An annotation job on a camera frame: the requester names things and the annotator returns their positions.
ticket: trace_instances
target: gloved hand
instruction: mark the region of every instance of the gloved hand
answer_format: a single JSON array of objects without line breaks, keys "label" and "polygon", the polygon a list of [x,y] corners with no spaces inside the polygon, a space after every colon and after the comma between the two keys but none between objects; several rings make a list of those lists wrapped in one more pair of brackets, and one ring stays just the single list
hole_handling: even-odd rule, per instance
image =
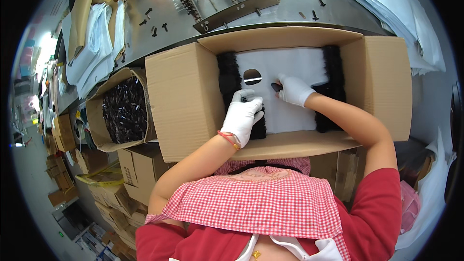
[{"label": "gloved hand", "polygon": [[[249,102],[242,103],[242,97]],[[224,119],[221,132],[229,132],[237,137],[241,148],[250,140],[252,126],[264,115],[263,98],[255,95],[255,90],[243,89],[234,93]]]},{"label": "gloved hand", "polygon": [[277,79],[283,86],[283,89],[279,92],[279,98],[293,105],[305,107],[306,99],[315,92],[299,78],[288,77],[283,73],[279,73]]}]

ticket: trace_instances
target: metal workbench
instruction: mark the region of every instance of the metal workbench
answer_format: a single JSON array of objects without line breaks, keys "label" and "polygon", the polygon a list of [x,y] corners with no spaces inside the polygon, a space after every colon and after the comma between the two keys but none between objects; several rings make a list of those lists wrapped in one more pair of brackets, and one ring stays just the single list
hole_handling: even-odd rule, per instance
[{"label": "metal workbench", "polygon": [[[230,0],[193,0],[202,18],[232,6]],[[280,4],[262,9],[261,14],[254,12],[235,21],[220,26],[201,35],[193,26],[194,17],[188,14],[180,0],[127,0],[125,16],[125,56],[116,62],[119,69],[130,65],[142,65],[147,55],[195,41],[200,36],[249,29],[261,26],[325,26],[361,32],[367,35],[390,35],[384,30],[379,19],[355,0],[280,0]],[[145,16],[149,8],[150,19]],[[313,20],[312,11],[318,20]],[[139,25],[144,19],[146,24]],[[162,27],[167,23],[167,32]],[[152,29],[157,28],[153,37]],[[68,89],[72,95],[64,95],[58,100],[59,112],[64,111],[77,99],[75,89]]]}]

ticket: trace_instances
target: red bracelet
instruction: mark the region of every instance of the red bracelet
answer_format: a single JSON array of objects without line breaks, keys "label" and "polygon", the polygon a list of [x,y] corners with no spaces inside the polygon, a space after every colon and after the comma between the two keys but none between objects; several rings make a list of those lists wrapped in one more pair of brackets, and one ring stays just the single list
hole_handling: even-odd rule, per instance
[{"label": "red bracelet", "polygon": [[225,134],[225,133],[223,133],[223,132],[221,132],[221,131],[219,131],[219,130],[217,131],[217,133],[218,133],[220,136],[222,136],[222,137],[224,137],[225,139],[227,139],[227,141],[229,141],[229,142],[233,145],[233,147],[234,147],[236,150],[239,150],[239,149],[240,149],[240,147],[239,147],[236,143],[234,143],[232,140],[230,140],[229,137],[228,137],[228,136],[234,136],[233,134]]}]

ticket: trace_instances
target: gold necklace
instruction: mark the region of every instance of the gold necklace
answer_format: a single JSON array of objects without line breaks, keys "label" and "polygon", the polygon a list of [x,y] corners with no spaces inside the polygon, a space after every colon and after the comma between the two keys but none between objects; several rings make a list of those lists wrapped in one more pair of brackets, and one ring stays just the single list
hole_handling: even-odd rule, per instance
[{"label": "gold necklace", "polygon": [[261,253],[259,251],[255,251],[252,253],[252,256],[255,258],[255,261],[258,261],[258,257],[261,256]]}]

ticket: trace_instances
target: black fuzzy brush strip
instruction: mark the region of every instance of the black fuzzy brush strip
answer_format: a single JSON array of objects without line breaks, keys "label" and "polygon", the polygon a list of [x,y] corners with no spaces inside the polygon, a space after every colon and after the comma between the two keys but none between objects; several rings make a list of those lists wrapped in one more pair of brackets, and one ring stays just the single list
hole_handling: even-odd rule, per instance
[{"label": "black fuzzy brush strip", "polygon": [[[239,73],[237,55],[235,52],[226,52],[216,56],[219,67],[219,90],[224,101],[225,111],[229,109],[233,94],[242,88],[242,77]],[[266,138],[266,121],[261,118],[253,125],[250,139]]]},{"label": "black fuzzy brush strip", "polygon": [[[322,47],[325,60],[325,70],[328,77],[328,83],[312,86],[312,88],[324,96],[346,102],[345,94],[345,76],[341,65],[340,48],[338,46]],[[316,111],[316,130],[320,133],[325,133],[331,130],[343,130],[336,125],[332,120]]]}]

